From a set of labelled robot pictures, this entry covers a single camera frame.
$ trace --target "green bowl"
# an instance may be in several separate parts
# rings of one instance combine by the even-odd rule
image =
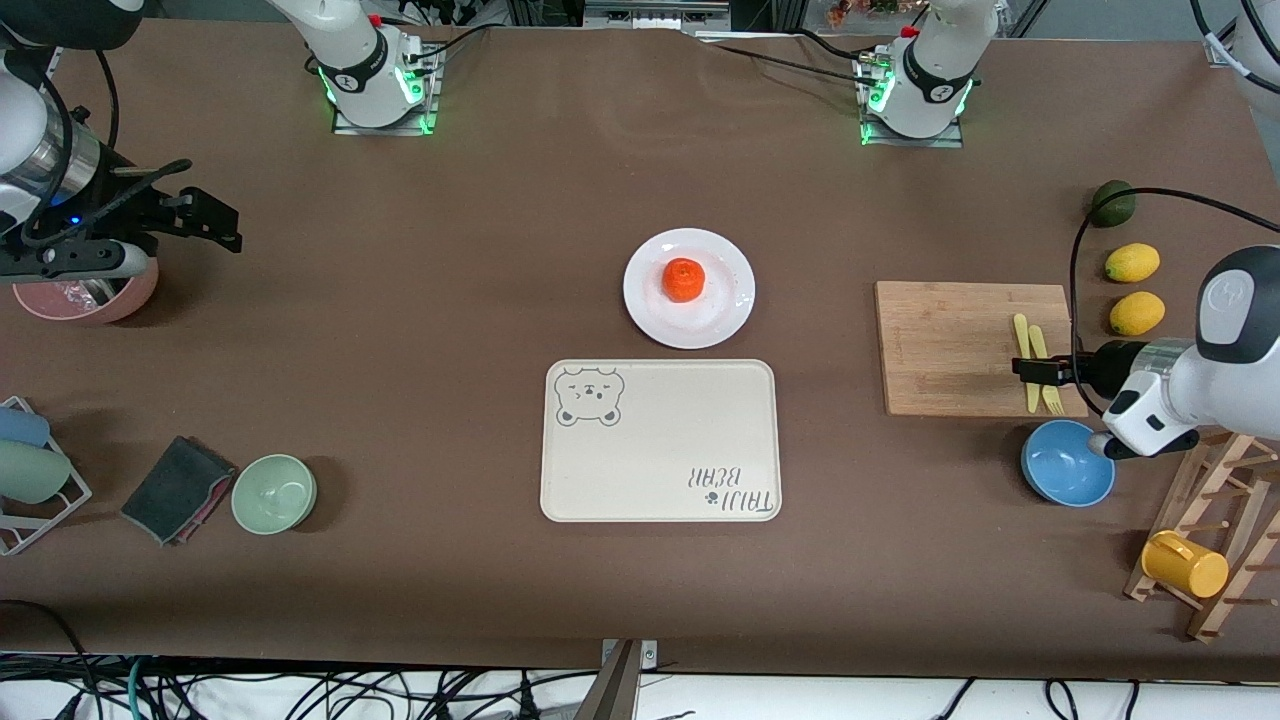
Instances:
[[[316,479],[301,460],[268,455],[255,460],[232,489],[232,515],[255,536],[283,533],[316,503]]]

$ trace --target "wooden cutting board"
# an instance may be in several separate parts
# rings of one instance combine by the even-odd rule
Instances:
[[[1028,418],[1012,316],[1044,331],[1050,355],[1070,350],[1066,296],[1056,284],[876,283],[884,400],[890,415]],[[1088,411],[1059,388],[1070,418]],[[1037,416],[1048,418],[1043,398]]]

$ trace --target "white tray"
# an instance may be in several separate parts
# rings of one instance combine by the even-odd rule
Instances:
[[[543,514],[742,523],[782,506],[773,370],[759,360],[562,360],[547,373]]]

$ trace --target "pink bowl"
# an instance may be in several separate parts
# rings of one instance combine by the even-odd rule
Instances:
[[[73,325],[105,325],[137,313],[151,299],[157,282],[160,282],[160,264],[155,258],[150,258],[147,269],[141,275],[129,278],[106,305],[86,307],[83,301],[68,292],[68,286],[74,286],[74,282],[15,284],[13,295],[23,309],[42,320]]]

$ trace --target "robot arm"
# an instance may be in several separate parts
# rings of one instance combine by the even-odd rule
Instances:
[[[934,0],[916,37],[878,49],[891,74],[868,109],[904,137],[937,136],[960,114],[997,26],[996,0]]]
[[[387,127],[424,102],[417,36],[374,27],[360,0],[268,1],[302,33],[330,100],[351,123]]]
[[[236,210],[200,188],[155,190],[147,181],[156,172],[136,168],[37,90],[47,85],[50,46],[116,47],[141,10],[141,0],[0,4],[0,283],[137,275],[156,251],[151,232],[239,251]]]
[[[1280,246],[1231,252],[1201,284],[1196,340],[1112,341],[1078,354],[1080,382],[1112,398],[1094,452],[1188,450],[1196,428],[1280,439]],[[1015,360],[1023,382],[1066,384],[1070,356]]]

